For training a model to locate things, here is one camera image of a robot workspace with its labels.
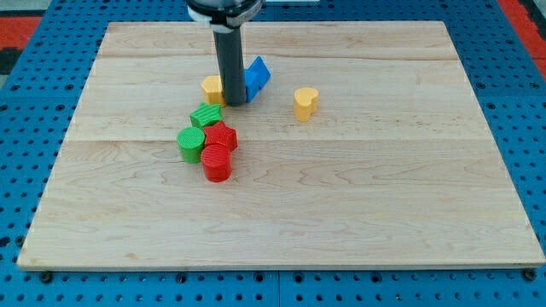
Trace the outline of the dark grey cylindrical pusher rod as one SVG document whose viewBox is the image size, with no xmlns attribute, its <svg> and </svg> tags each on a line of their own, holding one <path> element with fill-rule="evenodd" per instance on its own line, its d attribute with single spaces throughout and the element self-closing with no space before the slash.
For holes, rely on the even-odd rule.
<svg viewBox="0 0 546 307">
<path fill-rule="evenodd" d="M 247 100 L 241 31 L 214 32 L 213 37 L 225 103 L 239 107 Z"/>
</svg>

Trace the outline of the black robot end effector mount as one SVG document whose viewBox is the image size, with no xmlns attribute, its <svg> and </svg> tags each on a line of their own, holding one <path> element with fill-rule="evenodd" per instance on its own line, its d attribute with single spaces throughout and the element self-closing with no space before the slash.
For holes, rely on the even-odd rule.
<svg viewBox="0 0 546 307">
<path fill-rule="evenodd" d="M 189 17 L 214 32 L 230 33 L 262 9 L 262 0 L 187 0 Z"/>
</svg>

